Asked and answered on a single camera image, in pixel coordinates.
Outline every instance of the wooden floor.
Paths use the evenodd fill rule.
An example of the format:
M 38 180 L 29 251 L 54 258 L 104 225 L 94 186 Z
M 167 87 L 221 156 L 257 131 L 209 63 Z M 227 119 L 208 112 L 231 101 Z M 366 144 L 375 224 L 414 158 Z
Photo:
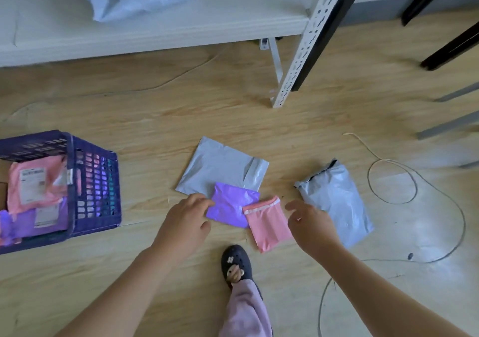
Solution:
M 479 80 L 479 46 L 434 72 L 418 62 L 477 21 L 479 11 L 340 28 L 299 92 L 271 109 L 271 55 L 244 42 L 0 69 L 0 136 L 59 128 L 118 153 L 123 199 L 121 227 L 61 244 L 0 256 L 0 337 L 51 336 L 103 291 L 153 240 L 165 213 L 183 195 L 174 188 L 201 136 L 264 158 L 260 189 L 283 201 L 333 157 L 350 170 L 375 231 L 353 252 L 363 259 L 427 262 L 448 253 L 462 219 L 444 196 L 418 181 L 407 205 L 390 205 L 368 188 L 374 157 L 354 132 L 385 158 L 415 167 L 464 209 L 464 242 L 437 263 L 369 261 L 420 302 L 473 335 L 479 331 L 479 170 L 457 165 L 479 159 L 476 127 L 418 141 L 415 132 L 479 109 L 479 92 L 447 103 L 433 99 Z M 289 58 L 294 38 L 279 42 Z M 214 61 L 153 91 L 223 51 Z M 96 93 L 112 92 L 107 95 Z M 393 202 L 413 185 L 406 174 L 378 165 L 373 186 Z M 137 336 L 215 336 L 229 289 L 219 256 L 240 243 L 275 337 L 317 336 L 326 272 L 288 242 L 265 255 L 248 232 L 215 223 L 206 244 L 167 280 Z M 328 288 L 323 336 L 367 336 L 339 288 Z

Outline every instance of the white shelf board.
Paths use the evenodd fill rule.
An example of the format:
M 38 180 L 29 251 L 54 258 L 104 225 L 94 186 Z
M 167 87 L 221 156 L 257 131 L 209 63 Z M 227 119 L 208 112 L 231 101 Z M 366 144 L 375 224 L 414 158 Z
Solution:
M 192 0 L 112 23 L 86 0 L 0 0 L 0 67 L 301 34 L 302 0 Z

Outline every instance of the human hand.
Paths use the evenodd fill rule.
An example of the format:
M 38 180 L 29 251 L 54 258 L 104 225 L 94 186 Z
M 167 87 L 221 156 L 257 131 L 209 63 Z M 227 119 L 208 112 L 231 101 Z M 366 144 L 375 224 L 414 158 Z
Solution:
M 299 247 L 316 261 L 320 262 L 318 259 L 330 246 L 343 246 L 326 212 L 298 199 L 287 203 L 284 208 L 294 210 L 288 220 L 289 229 Z
M 195 193 L 171 207 L 159 228 L 152 249 L 164 250 L 177 264 L 190 256 L 204 241 L 211 230 L 211 222 L 203 216 L 214 202 Z

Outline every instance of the gray poly mailer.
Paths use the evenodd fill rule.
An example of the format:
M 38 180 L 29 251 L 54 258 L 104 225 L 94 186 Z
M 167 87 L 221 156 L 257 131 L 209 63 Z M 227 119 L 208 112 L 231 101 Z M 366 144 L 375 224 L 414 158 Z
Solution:
M 176 191 L 213 196 L 216 182 L 258 191 L 269 162 L 202 137 Z
M 345 247 L 351 247 L 374 230 L 366 207 L 348 170 L 338 160 L 318 173 L 296 182 L 303 200 L 332 218 Z

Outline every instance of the person's left hand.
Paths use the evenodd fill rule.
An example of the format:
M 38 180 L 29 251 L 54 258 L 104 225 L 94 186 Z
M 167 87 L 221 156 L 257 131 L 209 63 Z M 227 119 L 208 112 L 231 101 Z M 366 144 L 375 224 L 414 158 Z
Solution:
M 204 220 L 204 214 L 214 204 L 200 193 L 181 200 L 167 213 L 151 248 L 164 250 L 175 264 L 182 262 L 200 247 L 209 234 L 211 222 Z

